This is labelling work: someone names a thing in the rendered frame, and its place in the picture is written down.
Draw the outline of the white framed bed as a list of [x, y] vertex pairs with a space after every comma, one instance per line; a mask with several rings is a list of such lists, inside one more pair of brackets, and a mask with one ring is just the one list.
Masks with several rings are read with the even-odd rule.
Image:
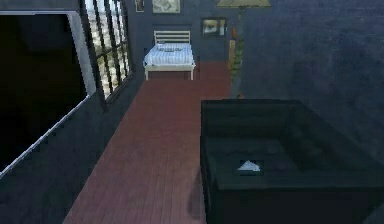
[[[145, 79], [150, 72], [188, 71], [190, 79], [194, 79], [196, 63], [191, 45], [189, 30], [155, 30], [153, 32], [154, 46], [144, 56], [143, 67]], [[182, 51], [158, 51], [159, 47], [177, 47]]]

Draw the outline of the green house plant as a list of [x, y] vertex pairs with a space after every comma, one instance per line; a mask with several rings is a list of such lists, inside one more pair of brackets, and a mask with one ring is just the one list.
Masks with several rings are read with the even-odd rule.
[[235, 27], [231, 28], [232, 39], [229, 41], [228, 66], [231, 71], [231, 78], [234, 79], [241, 68], [244, 49], [244, 38], [239, 35]]

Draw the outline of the small white object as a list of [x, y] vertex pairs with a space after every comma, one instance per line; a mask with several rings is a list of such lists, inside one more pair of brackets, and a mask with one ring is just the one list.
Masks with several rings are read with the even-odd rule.
[[260, 172], [260, 166], [250, 160], [245, 161], [239, 168], [238, 171], [252, 171]]

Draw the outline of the black framed landscape picture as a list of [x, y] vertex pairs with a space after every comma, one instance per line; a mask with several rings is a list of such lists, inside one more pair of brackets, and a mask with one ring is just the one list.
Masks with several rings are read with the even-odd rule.
[[201, 31], [204, 37], [222, 37], [226, 32], [226, 19], [203, 18]]

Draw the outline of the black sofa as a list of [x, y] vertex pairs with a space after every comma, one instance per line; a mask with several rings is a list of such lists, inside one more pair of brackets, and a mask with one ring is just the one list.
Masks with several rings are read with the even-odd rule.
[[384, 224], [384, 165], [298, 100], [202, 101], [200, 167], [207, 224]]

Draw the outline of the black framed window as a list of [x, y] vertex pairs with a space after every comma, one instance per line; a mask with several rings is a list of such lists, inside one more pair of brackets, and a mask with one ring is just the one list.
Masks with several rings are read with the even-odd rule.
[[127, 10], [123, 0], [81, 0], [89, 24], [102, 98], [111, 104], [132, 77]]

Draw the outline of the yellow shade floor lamp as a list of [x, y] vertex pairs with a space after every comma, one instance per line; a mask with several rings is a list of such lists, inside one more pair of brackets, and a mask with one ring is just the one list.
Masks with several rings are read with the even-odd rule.
[[[232, 27], [235, 27], [237, 33], [244, 38], [243, 15], [245, 14], [246, 10], [252, 8], [270, 8], [271, 4], [270, 0], [219, 0], [217, 7], [226, 9], [238, 9], [237, 23]], [[231, 78], [230, 97], [232, 99], [239, 99], [242, 97], [240, 90], [241, 74], [242, 64], [238, 75], [234, 79]]]

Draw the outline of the pale framed wall picture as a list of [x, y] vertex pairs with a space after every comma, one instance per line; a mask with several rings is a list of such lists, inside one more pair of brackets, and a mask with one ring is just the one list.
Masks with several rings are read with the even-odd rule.
[[179, 13], [180, 0], [152, 0], [152, 7], [157, 14]]

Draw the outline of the black wall television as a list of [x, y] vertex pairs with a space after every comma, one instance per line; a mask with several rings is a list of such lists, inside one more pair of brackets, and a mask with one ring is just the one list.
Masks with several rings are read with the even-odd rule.
[[74, 11], [0, 11], [0, 179], [92, 95], [84, 25]]

